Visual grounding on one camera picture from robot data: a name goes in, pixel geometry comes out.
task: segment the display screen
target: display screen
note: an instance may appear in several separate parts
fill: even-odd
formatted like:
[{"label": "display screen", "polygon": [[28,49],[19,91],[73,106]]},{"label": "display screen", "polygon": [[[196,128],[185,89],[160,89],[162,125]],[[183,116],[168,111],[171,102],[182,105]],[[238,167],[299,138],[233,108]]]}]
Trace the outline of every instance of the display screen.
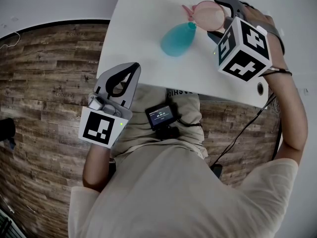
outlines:
[{"label": "display screen", "polygon": [[151,112],[149,115],[153,126],[174,117],[172,110],[169,106],[165,106],[163,108],[155,110],[154,112]]}]

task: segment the wrist strap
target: wrist strap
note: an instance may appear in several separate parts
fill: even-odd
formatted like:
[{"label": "wrist strap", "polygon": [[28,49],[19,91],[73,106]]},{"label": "wrist strap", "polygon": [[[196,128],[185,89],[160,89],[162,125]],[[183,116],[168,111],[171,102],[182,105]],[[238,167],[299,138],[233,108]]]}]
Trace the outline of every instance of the wrist strap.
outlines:
[{"label": "wrist strap", "polygon": [[288,68],[287,69],[280,69],[280,68],[271,67],[270,69],[267,69],[267,70],[272,71],[272,72],[266,71],[262,75],[260,75],[259,77],[264,77],[264,76],[276,74],[276,73],[284,73],[284,74],[289,74],[291,76],[293,75],[293,73],[291,73]]}]

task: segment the hand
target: hand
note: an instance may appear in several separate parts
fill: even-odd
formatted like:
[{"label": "hand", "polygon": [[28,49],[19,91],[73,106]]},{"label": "hand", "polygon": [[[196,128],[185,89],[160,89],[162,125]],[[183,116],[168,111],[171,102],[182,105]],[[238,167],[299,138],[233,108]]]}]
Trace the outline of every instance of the hand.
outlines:
[{"label": "hand", "polygon": [[[245,6],[244,12],[247,20],[258,20],[275,27],[272,17],[264,15],[257,9],[253,9],[250,6]],[[286,69],[287,65],[284,60],[283,50],[279,39],[274,34],[268,33],[267,40],[272,57],[272,66],[280,69]]]}]

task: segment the floor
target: floor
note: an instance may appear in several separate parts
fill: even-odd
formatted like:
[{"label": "floor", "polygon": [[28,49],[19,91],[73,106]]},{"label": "floor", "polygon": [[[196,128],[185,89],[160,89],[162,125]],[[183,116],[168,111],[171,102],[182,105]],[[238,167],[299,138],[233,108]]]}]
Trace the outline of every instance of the floor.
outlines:
[{"label": "floor", "polygon": [[[96,82],[106,24],[61,25],[25,32],[0,50],[0,119],[16,124],[14,151],[0,142],[0,194],[27,237],[67,237],[70,190],[81,185],[88,142],[77,138],[82,106]],[[13,44],[17,37],[0,41]],[[208,164],[259,109],[202,102]],[[269,107],[221,160],[221,180],[237,186],[271,159],[278,117]],[[9,212],[0,199],[0,206]]]}]

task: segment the person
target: person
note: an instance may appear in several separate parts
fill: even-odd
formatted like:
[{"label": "person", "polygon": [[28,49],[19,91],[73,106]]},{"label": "person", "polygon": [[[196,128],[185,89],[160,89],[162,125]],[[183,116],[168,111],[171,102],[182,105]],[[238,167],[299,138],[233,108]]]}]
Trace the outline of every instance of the person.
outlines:
[{"label": "person", "polygon": [[[248,19],[274,25],[256,9],[245,11]],[[273,67],[286,69],[279,39],[267,37]],[[138,88],[134,116],[111,152],[118,166],[110,180],[110,150],[91,146],[84,187],[71,192],[69,237],[273,237],[288,205],[308,126],[292,76],[276,73],[265,79],[280,105],[283,142],[275,159],[255,168],[237,188],[224,185],[203,160],[201,128],[175,124],[179,138],[155,139],[144,110],[164,102],[166,92]],[[172,91],[169,97],[184,121],[199,122],[196,94]]]}]

